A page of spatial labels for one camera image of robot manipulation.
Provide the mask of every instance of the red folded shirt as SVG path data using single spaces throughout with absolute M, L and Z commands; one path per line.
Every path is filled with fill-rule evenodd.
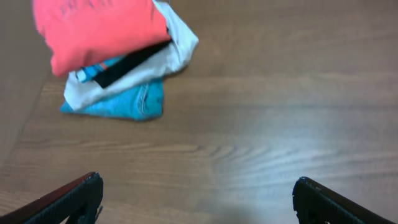
M 170 40 L 152 0 L 33 1 L 56 76 Z

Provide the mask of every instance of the wood grain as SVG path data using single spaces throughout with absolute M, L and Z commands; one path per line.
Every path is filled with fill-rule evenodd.
M 398 2 L 172 6 L 200 44 L 163 117 L 60 114 L 50 78 L 0 170 L 0 212 L 95 170 L 98 223 L 298 223 L 306 175 L 398 222 Z

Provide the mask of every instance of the stack of folded clothes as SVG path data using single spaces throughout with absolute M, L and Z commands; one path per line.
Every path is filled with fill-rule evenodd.
M 34 0 L 34 16 L 54 75 L 69 73 L 64 113 L 161 116 L 162 78 L 186 66 L 198 43 L 166 2 Z

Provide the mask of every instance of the t-shirt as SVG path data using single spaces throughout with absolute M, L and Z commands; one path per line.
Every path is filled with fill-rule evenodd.
M 61 76 L 170 40 L 152 0 L 33 0 L 38 32 Z

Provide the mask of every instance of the blue folded garment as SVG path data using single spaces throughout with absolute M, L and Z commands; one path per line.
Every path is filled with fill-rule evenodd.
M 77 79 L 82 82 L 88 82 L 92 80 L 97 74 L 105 71 L 108 67 L 114 65 L 120 61 L 124 56 L 107 59 L 101 63 L 94 64 L 92 66 L 82 68 L 76 75 Z
M 67 102 L 64 102 L 60 111 L 145 121 L 162 115 L 163 99 L 162 80 L 156 80 L 138 85 L 118 95 L 103 98 L 78 111 L 74 111 Z

